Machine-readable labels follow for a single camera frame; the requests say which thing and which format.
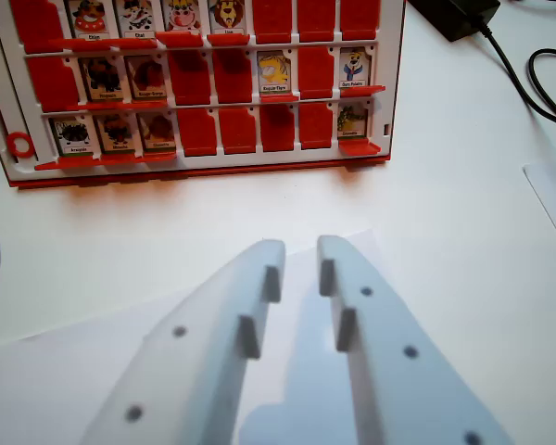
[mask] dog card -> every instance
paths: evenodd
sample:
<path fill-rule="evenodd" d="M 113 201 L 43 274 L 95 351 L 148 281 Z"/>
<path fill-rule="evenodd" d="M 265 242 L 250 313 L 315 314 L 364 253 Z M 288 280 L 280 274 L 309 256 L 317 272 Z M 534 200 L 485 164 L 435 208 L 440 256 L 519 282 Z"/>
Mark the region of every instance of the dog card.
<path fill-rule="evenodd" d="M 290 93 L 290 60 L 282 51 L 258 52 L 259 93 Z"/>
<path fill-rule="evenodd" d="M 162 0 L 165 31 L 200 34 L 200 9 L 197 0 Z"/>
<path fill-rule="evenodd" d="M 133 153 L 130 118 L 121 114 L 105 114 L 95 117 L 104 153 Z"/>
<path fill-rule="evenodd" d="M 338 139 L 366 137 L 369 110 L 363 103 L 340 103 L 337 109 Z"/>
<path fill-rule="evenodd" d="M 115 6 L 122 37 L 155 38 L 151 0 L 116 0 Z"/>
<path fill-rule="evenodd" d="M 340 88 L 366 86 L 371 79 L 371 58 L 363 47 L 340 51 Z"/>
<path fill-rule="evenodd" d="M 166 113 L 140 113 L 138 115 L 145 151 L 174 151 L 175 132 L 171 116 Z"/>
<path fill-rule="evenodd" d="M 81 58 L 81 71 L 89 98 L 98 100 L 122 100 L 118 68 L 106 57 Z"/>
<path fill-rule="evenodd" d="M 57 149 L 62 156 L 91 156 L 93 141 L 83 119 L 67 116 L 50 120 Z"/>
<path fill-rule="evenodd" d="M 151 56 L 128 56 L 128 76 L 134 99 L 164 99 L 167 97 L 163 66 Z"/>
<path fill-rule="evenodd" d="M 97 0 L 69 0 L 67 5 L 74 37 L 85 40 L 109 38 L 103 3 Z"/>
<path fill-rule="evenodd" d="M 213 34 L 245 34 L 245 0 L 208 0 Z"/>

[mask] black cable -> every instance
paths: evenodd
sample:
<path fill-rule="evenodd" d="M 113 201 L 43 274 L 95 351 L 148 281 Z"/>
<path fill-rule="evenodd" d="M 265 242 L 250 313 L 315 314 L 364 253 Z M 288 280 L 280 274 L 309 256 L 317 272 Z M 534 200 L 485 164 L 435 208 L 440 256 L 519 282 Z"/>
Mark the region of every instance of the black cable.
<path fill-rule="evenodd" d="M 548 107 L 551 109 L 551 111 L 554 112 L 554 114 L 551 114 L 551 113 L 547 112 L 544 108 L 540 107 L 537 104 L 537 102 L 535 102 L 529 96 L 529 94 L 526 92 L 526 90 L 523 88 L 523 86 L 521 85 L 521 82 L 519 82 L 519 78 L 517 77 L 517 74 L 515 74 L 515 71 L 512 68 L 511 62 L 509 62 L 509 60 L 507 59 L 506 55 L 504 54 L 504 52 L 500 48 L 500 45 L 497 42 L 497 40 L 492 36 L 492 31 L 490 30 L 490 28 L 488 28 L 487 25 L 481 19 L 474 20 L 474 26 L 477 27 L 478 30 L 480 30 L 480 32 L 488 39 L 488 41 L 492 44 L 492 46 L 496 50 L 497 54 L 500 57 L 500 60 L 502 61 L 505 68 L 507 69 L 507 73 L 509 74 L 509 78 L 511 79 L 512 84 L 517 89 L 517 92 L 519 93 L 519 95 L 521 96 L 523 101 L 527 105 L 529 105 L 531 108 L 533 108 L 541 116 L 543 116 L 544 118 L 556 123 L 556 103 L 550 98 L 548 93 L 546 93 L 546 90 L 544 90 L 544 88 L 541 86 L 541 83 L 537 79 L 536 69 L 535 69 L 535 66 L 534 66 L 534 62 L 536 60 L 536 57 L 538 57 L 542 54 L 552 54 L 552 55 L 556 56 L 556 49 L 543 48 L 543 49 L 537 50 L 529 58 L 529 63 L 527 64 L 527 71 L 529 73 L 529 78 L 531 79 L 532 84 L 536 88 L 536 92 L 539 94 L 539 96 L 542 99 L 544 99 L 544 102 L 546 102 L 546 105 L 548 105 Z"/>

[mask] red base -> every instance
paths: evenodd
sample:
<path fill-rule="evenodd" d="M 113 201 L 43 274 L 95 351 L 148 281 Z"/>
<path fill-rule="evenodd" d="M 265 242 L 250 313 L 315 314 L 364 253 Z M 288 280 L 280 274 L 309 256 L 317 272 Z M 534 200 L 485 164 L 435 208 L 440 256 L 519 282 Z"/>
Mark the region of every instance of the red base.
<path fill-rule="evenodd" d="M 34 181 L 10 181 L 12 187 L 39 188 L 56 187 L 63 185 L 99 185 L 107 183 L 131 183 L 149 181 L 151 179 L 173 180 L 186 179 L 191 176 L 213 176 L 219 174 L 239 174 L 255 172 L 278 172 L 283 170 L 316 169 L 322 167 L 366 167 L 379 164 L 389 160 L 389 155 L 379 158 L 356 158 L 317 160 L 313 162 L 293 162 L 291 164 L 266 164 L 251 165 L 246 167 L 222 167 L 218 169 L 182 170 L 177 172 L 152 172 L 152 173 L 128 173 L 110 174 L 106 176 L 89 176 L 78 178 L 38 179 Z"/>

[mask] lion card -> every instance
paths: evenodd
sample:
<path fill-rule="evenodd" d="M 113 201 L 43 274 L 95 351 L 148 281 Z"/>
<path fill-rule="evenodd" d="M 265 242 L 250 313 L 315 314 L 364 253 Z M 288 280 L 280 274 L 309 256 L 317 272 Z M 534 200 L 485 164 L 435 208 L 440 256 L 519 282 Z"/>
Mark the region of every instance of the lion card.
<path fill-rule="evenodd" d="M 245 0 L 208 0 L 213 34 L 245 34 Z"/>

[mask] cow card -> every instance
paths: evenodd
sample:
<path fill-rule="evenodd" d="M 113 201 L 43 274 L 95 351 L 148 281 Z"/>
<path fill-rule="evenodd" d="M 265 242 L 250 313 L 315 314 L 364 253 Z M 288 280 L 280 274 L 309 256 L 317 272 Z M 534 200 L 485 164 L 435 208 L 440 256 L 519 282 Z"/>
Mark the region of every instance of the cow card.
<path fill-rule="evenodd" d="M 208 0 L 213 34 L 245 34 L 245 0 Z"/>
<path fill-rule="evenodd" d="M 167 97 L 163 66 L 151 56 L 128 56 L 128 76 L 134 99 L 164 99 Z"/>
<path fill-rule="evenodd" d="M 338 139 L 366 137 L 369 110 L 363 103 L 340 103 L 337 111 Z"/>
<path fill-rule="evenodd" d="M 105 7 L 97 0 L 69 0 L 69 21 L 74 37 L 85 40 L 109 38 Z"/>
<path fill-rule="evenodd" d="M 171 116 L 161 112 L 141 113 L 138 115 L 138 122 L 146 151 L 175 150 Z"/>
<path fill-rule="evenodd" d="M 371 79 L 371 58 L 364 48 L 342 48 L 340 51 L 340 88 L 366 86 Z"/>
<path fill-rule="evenodd" d="M 200 9 L 197 0 L 162 0 L 165 31 L 200 33 Z"/>
<path fill-rule="evenodd" d="M 82 120 L 75 117 L 53 118 L 50 120 L 57 149 L 62 156 L 91 156 L 93 141 Z"/>
<path fill-rule="evenodd" d="M 81 70 L 89 98 L 99 100 L 122 100 L 118 68 L 105 57 L 81 58 Z"/>
<path fill-rule="evenodd" d="M 290 60 L 282 51 L 258 52 L 258 79 L 261 95 L 290 93 Z"/>
<path fill-rule="evenodd" d="M 105 153 L 133 153 L 132 127 L 130 118 L 120 114 L 96 116 Z"/>
<path fill-rule="evenodd" d="M 155 38 L 155 21 L 151 0 L 116 0 L 115 6 L 121 37 Z"/>

